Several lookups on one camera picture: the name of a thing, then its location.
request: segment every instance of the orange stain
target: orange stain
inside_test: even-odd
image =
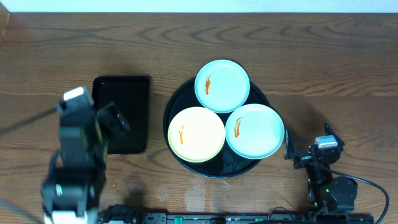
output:
[[[211,84],[211,82],[210,82],[210,77],[211,77],[211,75],[212,75],[212,74],[210,74],[209,76],[207,76],[207,79],[206,79],[205,91],[206,91],[206,94],[207,94],[207,95],[209,95],[209,88],[210,88],[210,84]]]
[[[183,143],[182,142],[182,132],[184,131],[184,126],[181,126],[182,127],[182,130],[181,131],[178,131],[178,133],[180,134],[180,142],[181,142],[181,144]]]
[[[241,119],[242,119],[243,117],[240,117],[240,118],[238,118],[237,120],[236,120],[236,125],[235,125],[235,128],[234,128],[234,131],[235,131],[235,137],[237,138],[237,137],[239,137],[239,135],[241,134],[240,132],[239,132],[239,127],[240,127],[240,125],[241,125]]]

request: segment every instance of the light blue plate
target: light blue plate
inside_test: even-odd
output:
[[[225,131],[231,149],[248,159],[262,159],[275,153],[285,134],[280,116],[260,104],[244,105],[234,111],[225,124]]]
[[[195,94],[199,102],[216,113],[229,113],[246,101],[250,81],[246,71],[230,60],[215,60],[206,64],[195,79]]]

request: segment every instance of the wooden table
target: wooden table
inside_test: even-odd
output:
[[[126,203],[170,212],[305,210],[307,178],[284,145],[239,177],[186,170],[162,132],[173,92],[207,62],[239,62],[305,149],[323,123],[346,142],[338,171],[391,197],[398,222],[398,20],[393,14],[12,14],[0,46],[0,128],[52,108],[100,75],[149,74],[144,154],[110,156],[101,208]],[[0,196],[41,217],[40,185],[59,148],[58,115],[1,134]],[[359,184],[355,212],[381,214],[384,196]],[[23,219],[0,210],[0,222]]]

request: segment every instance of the yellow plate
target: yellow plate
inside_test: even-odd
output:
[[[205,162],[224,145],[225,127],[216,113],[202,107],[179,112],[167,131],[170,147],[188,162]]]

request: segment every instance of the round black tray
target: round black tray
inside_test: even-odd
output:
[[[236,175],[243,174],[255,165],[257,165],[261,159],[246,159],[237,155],[225,141],[224,146],[221,151],[212,159],[205,162],[188,162],[179,158],[171,149],[169,140],[167,138],[167,131],[169,130],[169,125],[173,120],[174,116],[180,111],[193,107],[201,106],[203,107],[195,94],[194,89],[195,79],[191,79],[185,84],[183,84],[171,97],[169,103],[167,103],[166,110],[163,117],[163,134],[166,140],[167,146],[173,156],[187,169],[194,173],[203,175],[205,177],[212,178],[227,178],[234,177]],[[250,82],[250,93],[244,103],[259,103],[262,105],[270,106],[266,96],[262,91],[252,82]],[[229,118],[231,113],[219,114],[217,115],[221,118],[224,125]]]

